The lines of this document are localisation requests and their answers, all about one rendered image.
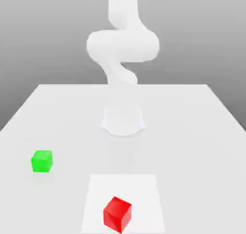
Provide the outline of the small green cube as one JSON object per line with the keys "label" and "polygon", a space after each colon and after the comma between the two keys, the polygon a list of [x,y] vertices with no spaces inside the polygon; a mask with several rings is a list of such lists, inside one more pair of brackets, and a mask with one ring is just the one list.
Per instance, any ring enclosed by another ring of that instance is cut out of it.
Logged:
{"label": "small green cube", "polygon": [[34,172],[50,172],[53,165],[52,151],[37,150],[31,158],[32,170]]}

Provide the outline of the small red cube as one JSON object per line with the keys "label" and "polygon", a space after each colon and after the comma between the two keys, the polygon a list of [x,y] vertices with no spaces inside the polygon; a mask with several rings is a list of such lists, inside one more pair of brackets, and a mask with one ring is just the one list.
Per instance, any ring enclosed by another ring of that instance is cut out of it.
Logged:
{"label": "small red cube", "polygon": [[114,196],[103,210],[105,226],[122,234],[132,218],[132,204]]}

